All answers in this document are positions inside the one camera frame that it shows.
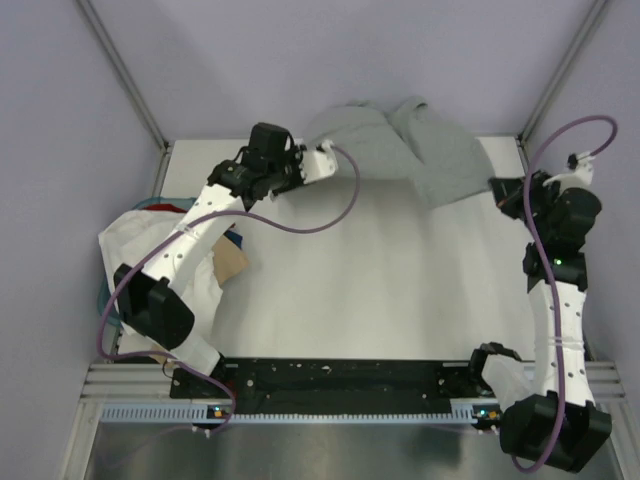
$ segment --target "lavender wall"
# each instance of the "lavender wall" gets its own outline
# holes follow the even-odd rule
[[[354,99],[412,94],[467,128],[519,132],[585,0],[93,0],[165,135],[299,134]]]
[[[613,2],[601,28],[537,132],[532,147],[576,117],[608,113],[620,134],[596,160],[593,190],[603,202],[586,253],[589,295],[585,328],[601,356],[613,359],[640,416],[640,3]],[[599,145],[605,124],[579,127],[558,140],[546,155],[559,170],[568,154]]]
[[[0,3],[0,465],[50,479],[95,357],[97,233],[157,152],[70,0]]]

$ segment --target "cable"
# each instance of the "cable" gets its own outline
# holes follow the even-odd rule
[[[355,174],[356,185],[355,185],[355,188],[353,190],[353,196],[351,197],[351,200],[349,201],[349,204],[347,205],[347,207],[344,209],[344,211],[340,215],[338,215],[334,220],[330,221],[329,223],[327,223],[325,225],[321,225],[319,227],[314,227],[314,228],[293,228],[293,227],[287,227],[285,225],[281,225],[278,222],[274,222],[273,220],[269,220],[268,218],[262,217],[260,215],[256,215],[255,213],[245,212],[245,211],[242,211],[242,210],[227,210],[227,211],[223,211],[223,212],[212,212],[212,213],[209,213],[207,215],[203,215],[202,217],[197,218],[196,220],[191,222],[188,225],[188,227],[189,228],[193,228],[193,227],[195,227],[195,226],[197,226],[197,225],[199,225],[199,224],[201,224],[203,222],[206,222],[207,220],[212,220],[212,219],[217,218],[217,217],[229,217],[229,216],[239,216],[239,217],[252,218],[252,219],[257,220],[259,222],[266,223],[267,225],[272,226],[274,228],[277,228],[279,230],[283,230],[283,231],[288,232],[288,233],[297,233],[297,234],[301,234],[301,235],[308,235],[308,234],[312,234],[312,233],[318,233],[318,232],[322,232],[323,230],[327,230],[327,229],[333,227],[334,225],[336,225],[337,223],[342,221],[342,219],[344,219],[349,214],[349,212],[351,212],[351,210],[353,209],[353,206],[356,203],[356,200],[358,199],[358,195],[360,195],[360,169],[358,168],[358,164],[356,163],[356,161],[346,151],[344,151],[342,148],[337,147],[335,145],[332,148],[334,148],[336,151],[338,151],[339,153],[344,155],[344,157],[349,161],[349,163],[353,167],[353,172]],[[182,231],[177,231],[177,232],[173,233],[172,235],[170,235],[169,237],[167,237],[165,240],[163,240],[157,247],[155,247],[147,255],[145,255],[145,257],[142,260],[140,260],[131,270],[129,270],[126,273],[126,275],[122,278],[120,283],[118,283],[118,285],[116,285],[116,287],[115,287],[115,289],[113,291],[113,294],[111,295],[111,297],[109,297],[109,300],[107,301],[107,304],[106,304],[106,306],[104,308],[104,311],[102,312],[102,315],[100,316],[100,326],[98,328],[98,336],[96,337],[96,349],[98,350],[98,354],[102,358],[105,358],[107,360],[112,360],[112,361],[124,360],[124,359],[127,359],[127,358],[141,357],[141,356],[145,356],[146,357],[146,356],[150,356],[150,355],[159,355],[159,356],[165,357],[167,359],[172,359],[172,360],[175,360],[175,363],[177,365],[179,365],[181,368],[183,368],[187,372],[189,372],[192,375],[195,375],[196,377],[198,377],[198,378],[200,378],[200,379],[202,379],[202,380],[204,380],[206,382],[209,382],[209,383],[215,385],[216,387],[218,387],[219,389],[221,389],[226,395],[229,396],[229,398],[231,400],[231,411],[230,411],[229,415],[227,415],[227,417],[224,419],[224,421],[220,424],[220,426],[214,430],[214,432],[217,433],[217,432],[223,430],[226,426],[228,426],[229,421],[231,420],[231,417],[233,416],[233,413],[236,410],[236,399],[235,399],[233,393],[231,392],[231,390],[229,390],[229,388],[227,388],[226,385],[224,385],[223,383],[219,382],[218,380],[216,380],[214,378],[209,377],[208,375],[204,375],[203,373],[200,373],[197,370],[194,370],[193,368],[191,368],[190,366],[186,365],[185,363],[177,360],[175,356],[173,356],[171,353],[166,352],[166,351],[145,350],[145,351],[140,351],[140,352],[131,352],[131,353],[124,353],[124,354],[110,354],[110,353],[106,352],[104,350],[103,346],[102,346],[103,342],[104,342],[105,327],[106,327],[107,321],[109,319],[109,313],[114,308],[116,300],[118,299],[118,297],[120,296],[120,294],[124,290],[124,287],[127,286],[127,284],[131,281],[131,278],[133,278],[133,276],[137,272],[142,270],[144,265],[149,260],[151,260],[153,257],[155,257],[159,252],[164,250],[168,245],[170,245],[172,242],[174,242],[182,234],[183,234]],[[162,432],[158,433],[157,435],[155,435],[154,437],[152,437],[151,439],[149,439],[148,441],[144,442],[142,445],[137,447],[136,450],[134,451],[134,453],[137,452],[138,449],[144,447],[145,445],[148,445],[148,443],[150,441],[152,441],[154,438],[157,438],[159,436],[164,435],[165,433],[169,433],[169,432],[174,431],[174,430],[177,430],[177,428],[176,427],[171,427],[170,429],[167,429],[166,431],[163,430]],[[116,466],[121,465],[121,461],[115,462],[115,465]]]
[[[243,154],[244,152],[246,152],[247,150],[249,150],[249,147],[246,147],[246,146],[244,146],[244,147],[240,147],[240,148],[238,149],[238,153],[236,153],[236,156],[235,156],[235,157],[233,157],[233,160],[231,160],[231,161],[232,161],[232,162],[234,162],[234,163],[237,163],[237,162],[238,162],[238,159],[240,158],[240,155],[242,155],[242,154]]]
[[[536,167],[542,158],[542,154],[544,151],[551,145],[551,143],[558,138],[560,135],[565,133],[568,130],[571,130],[573,127],[578,125],[582,125],[583,123],[595,122],[595,121],[604,121],[611,125],[611,134],[609,138],[598,148],[591,152],[592,156],[596,156],[604,149],[606,149],[611,142],[616,138],[618,134],[618,122],[613,117],[608,115],[589,115],[587,117],[578,118],[573,122],[569,122],[563,127],[560,127],[556,130],[549,138],[547,138],[542,145],[538,148],[536,153],[534,153],[531,158],[531,163],[529,164],[529,169],[527,170],[527,174],[524,179],[524,214],[527,221],[527,226],[531,231],[531,235],[533,236],[533,241],[536,245],[536,250],[538,250],[538,254],[540,255],[540,261],[544,268],[545,275],[549,282],[549,286],[551,287],[551,296],[553,298],[553,317],[555,324],[555,336],[556,338],[562,338],[562,322],[560,316],[560,296],[558,295],[558,286],[556,284],[555,278],[553,276],[553,271],[551,269],[551,264],[549,263],[549,257],[544,250],[544,245],[542,244],[542,240],[540,239],[540,235],[536,228],[535,221],[533,219],[533,213],[531,211],[531,179],[533,174],[535,173]],[[536,462],[529,466],[523,467],[518,462],[518,459],[513,456],[513,464],[516,468],[523,473],[533,473],[538,471],[549,459],[553,449],[558,441],[558,437],[560,436],[560,431],[562,430],[562,422],[564,421],[565,407],[566,407],[566,392],[565,392],[565,378],[564,378],[564,354],[562,351],[562,344],[558,343],[556,345],[556,356],[558,357],[558,410],[556,412],[556,419],[553,423],[553,429],[551,430],[551,436],[549,437],[549,442],[545,447],[542,455]]]
[[[169,359],[166,358],[164,360],[164,363],[162,364],[162,374],[167,377],[169,380],[171,380],[171,377],[169,375],[167,375],[167,372],[165,371],[165,368],[167,368],[167,363],[169,363]]]

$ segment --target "metal floor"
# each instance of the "metal floor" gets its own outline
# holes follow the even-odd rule
[[[94,449],[117,462],[166,426],[102,424]],[[424,426],[239,425],[207,440],[178,431],[109,469],[94,451],[85,480],[424,480],[622,478],[602,448],[578,475],[549,467],[518,473],[495,435]]]

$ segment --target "gray cloth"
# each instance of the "gray cloth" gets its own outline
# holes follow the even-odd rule
[[[333,140],[358,162],[364,179],[411,180],[431,208],[487,190],[493,169],[482,145],[461,127],[424,110],[424,100],[413,97],[389,123],[371,106],[334,107],[316,116],[303,138],[309,146]],[[353,177],[339,154],[338,167],[338,176]]]
[[[493,165],[482,144],[460,125],[444,120],[422,97],[411,97],[389,123],[424,164],[416,179],[432,205],[446,205],[489,190]]]
[[[340,145],[358,162],[362,178],[399,180],[410,178],[420,161],[389,125],[384,114],[369,106],[345,106],[316,116],[303,132],[308,146],[325,138]],[[338,176],[353,177],[353,168],[337,153]]]

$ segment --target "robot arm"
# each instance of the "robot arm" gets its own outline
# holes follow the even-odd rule
[[[206,375],[219,365],[221,355],[193,329],[193,313],[180,296],[235,218],[220,216],[194,228],[188,225],[214,211],[248,211],[269,194],[328,178],[338,169],[330,142],[307,150],[295,145],[287,130],[265,123],[253,127],[238,158],[239,162],[225,160],[214,168],[193,207],[170,234],[183,235],[148,262],[118,300],[124,323]],[[121,265],[115,283],[129,270]]]
[[[500,445],[505,453],[537,460],[546,447],[558,410],[557,347],[564,358],[565,419],[547,464],[579,471],[611,433],[611,418],[595,407],[586,377],[582,308],[587,270],[580,251],[585,235],[601,211],[598,198],[586,188],[591,183],[593,157],[569,158],[569,172],[551,177],[533,175],[532,214],[550,259],[559,295],[562,337],[555,334],[554,305],[540,257],[533,244],[526,248],[523,270],[535,320],[535,377],[524,374],[520,357],[500,344],[485,344],[474,352],[471,375],[492,390],[503,412]],[[490,181],[500,210],[524,221],[522,179]]]

